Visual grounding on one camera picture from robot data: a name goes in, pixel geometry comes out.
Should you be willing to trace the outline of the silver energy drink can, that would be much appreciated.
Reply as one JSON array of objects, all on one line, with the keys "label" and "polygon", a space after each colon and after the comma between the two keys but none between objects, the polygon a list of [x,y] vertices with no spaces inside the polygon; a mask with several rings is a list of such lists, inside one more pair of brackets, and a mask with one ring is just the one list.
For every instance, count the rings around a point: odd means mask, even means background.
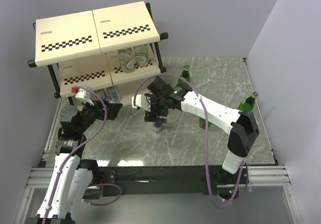
[{"label": "silver energy drink can", "polygon": [[114,103],[120,103],[121,97],[120,97],[119,91],[117,89],[117,86],[111,86],[111,87],[107,88],[107,91],[110,95],[111,100]]},{"label": "silver energy drink can", "polygon": [[95,93],[104,101],[108,101],[107,94],[104,89],[96,90]]}]

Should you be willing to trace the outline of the blue energy drink can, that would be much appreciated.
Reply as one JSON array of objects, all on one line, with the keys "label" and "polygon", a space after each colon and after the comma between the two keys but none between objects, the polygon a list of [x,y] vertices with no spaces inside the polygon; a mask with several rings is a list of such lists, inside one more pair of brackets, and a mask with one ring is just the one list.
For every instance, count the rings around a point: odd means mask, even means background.
[{"label": "blue energy drink can", "polygon": [[154,122],[154,123],[153,123],[153,131],[154,131],[155,133],[161,132],[162,129],[163,129],[163,123],[161,123],[161,122]]}]

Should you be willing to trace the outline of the green glass bottle back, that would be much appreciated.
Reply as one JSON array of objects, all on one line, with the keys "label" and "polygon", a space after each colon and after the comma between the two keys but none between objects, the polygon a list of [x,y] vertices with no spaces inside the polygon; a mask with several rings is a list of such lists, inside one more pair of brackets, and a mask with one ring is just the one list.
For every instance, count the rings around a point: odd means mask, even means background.
[{"label": "green glass bottle back", "polygon": [[190,69],[190,66],[185,65],[183,71],[180,74],[180,78],[186,80],[187,82],[191,81],[189,69]]}]

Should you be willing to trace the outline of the clear soda water bottle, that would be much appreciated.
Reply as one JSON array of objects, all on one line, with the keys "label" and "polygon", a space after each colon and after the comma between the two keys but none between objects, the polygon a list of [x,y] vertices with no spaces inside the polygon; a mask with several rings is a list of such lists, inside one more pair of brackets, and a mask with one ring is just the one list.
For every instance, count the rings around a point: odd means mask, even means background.
[{"label": "clear soda water bottle", "polygon": [[147,66],[148,60],[149,60],[147,44],[135,46],[133,50],[134,50],[135,60],[138,66],[140,67]]},{"label": "clear soda water bottle", "polygon": [[134,59],[131,48],[124,48],[118,50],[118,59],[120,67],[124,73],[134,72]]}]

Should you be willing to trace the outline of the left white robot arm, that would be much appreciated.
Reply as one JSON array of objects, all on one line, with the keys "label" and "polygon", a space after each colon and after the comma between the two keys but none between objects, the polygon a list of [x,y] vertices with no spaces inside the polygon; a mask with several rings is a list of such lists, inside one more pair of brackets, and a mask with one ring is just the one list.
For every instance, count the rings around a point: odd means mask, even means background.
[{"label": "left white robot arm", "polygon": [[114,120],[121,108],[120,103],[94,101],[84,104],[82,110],[74,105],[61,110],[51,180],[36,216],[26,223],[75,223],[74,212],[87,187],[100,182],[97,161],[82,159],[89,142],[84,133],[96,120]]}]

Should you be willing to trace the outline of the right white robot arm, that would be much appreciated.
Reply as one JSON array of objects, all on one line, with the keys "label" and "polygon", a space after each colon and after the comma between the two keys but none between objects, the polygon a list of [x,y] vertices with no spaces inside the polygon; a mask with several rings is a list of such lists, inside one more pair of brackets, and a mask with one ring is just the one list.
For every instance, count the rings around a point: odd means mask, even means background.
[{"label": "right white robot arm", "polygon": [[145,121],[166,122],[169,109],[177,109],[194,114],[219,127],[228,139],[228,153],[222,164],[220,177],[225,183],[232,183],[237,177],[237,169],[248,156],[250,149],[259,135],[259,128],[255,116],[250,110],[238,110],[223,106],[200,94],[196,94],[191,87],[177,84],[175,87],[167,84],[157,76],[148,86],[146,94]]}]

